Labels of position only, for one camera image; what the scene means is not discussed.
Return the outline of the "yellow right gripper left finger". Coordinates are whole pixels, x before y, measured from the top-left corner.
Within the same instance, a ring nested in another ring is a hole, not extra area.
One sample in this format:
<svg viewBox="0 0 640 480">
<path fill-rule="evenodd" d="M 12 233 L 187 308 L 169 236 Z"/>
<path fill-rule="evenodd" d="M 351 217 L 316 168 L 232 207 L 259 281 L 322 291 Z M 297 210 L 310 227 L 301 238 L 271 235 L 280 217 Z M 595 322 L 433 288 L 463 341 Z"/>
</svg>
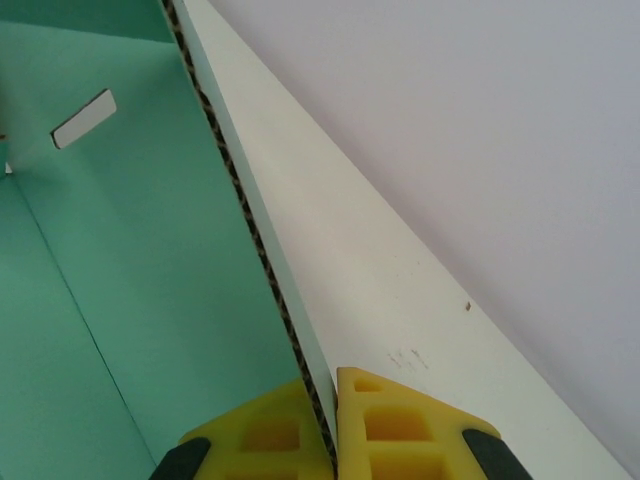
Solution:
<svg viewBox="0 0 640 480">
<path fill-rule="evenodd" d="M 185 434 L 152 479 L 327 479 L 329 455 L 302 380 Z"/>
</svg>

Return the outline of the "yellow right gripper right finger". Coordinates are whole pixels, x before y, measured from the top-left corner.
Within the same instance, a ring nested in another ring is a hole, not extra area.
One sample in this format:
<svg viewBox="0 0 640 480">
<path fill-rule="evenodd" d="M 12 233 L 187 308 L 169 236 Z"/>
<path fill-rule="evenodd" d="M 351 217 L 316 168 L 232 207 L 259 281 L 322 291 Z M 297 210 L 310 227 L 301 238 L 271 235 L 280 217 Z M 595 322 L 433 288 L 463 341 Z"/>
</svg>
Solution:
<svg viewBox="0 0 640 480">
<path fill-rule="evenodd" d="M 337 369 L 340 479 L 518 479 L 487 421 L 355 367 Z"/>
</svg>

